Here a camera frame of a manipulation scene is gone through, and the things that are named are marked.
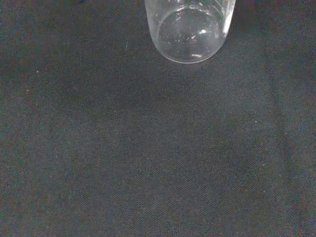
glass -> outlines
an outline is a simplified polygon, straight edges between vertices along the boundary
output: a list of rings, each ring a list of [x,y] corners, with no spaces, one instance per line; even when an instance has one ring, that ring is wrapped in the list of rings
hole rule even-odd
[[[145,0],[152,40],[166,58],[196,63],[223,45],[236,0]]]

glass base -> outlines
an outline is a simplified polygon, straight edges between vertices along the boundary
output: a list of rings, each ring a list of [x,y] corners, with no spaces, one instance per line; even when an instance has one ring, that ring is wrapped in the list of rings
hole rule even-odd
[[[188,8],[168,13],[158,26],[156,47],[166,58],[197,63],[213,56],[225,41],[216,12]]]

drinking glass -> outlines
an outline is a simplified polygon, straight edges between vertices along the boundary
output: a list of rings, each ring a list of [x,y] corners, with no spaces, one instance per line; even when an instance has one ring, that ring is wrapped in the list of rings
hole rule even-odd
[[[223,45],[236,0],[145,0],[152,40],[166,58],[196,63]]]

clear glass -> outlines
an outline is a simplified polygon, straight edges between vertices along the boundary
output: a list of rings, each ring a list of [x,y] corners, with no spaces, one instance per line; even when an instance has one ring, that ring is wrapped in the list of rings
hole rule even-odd
[[[223,45],[236,0],[145,0],[152,40],[166,58],[196,63]]]

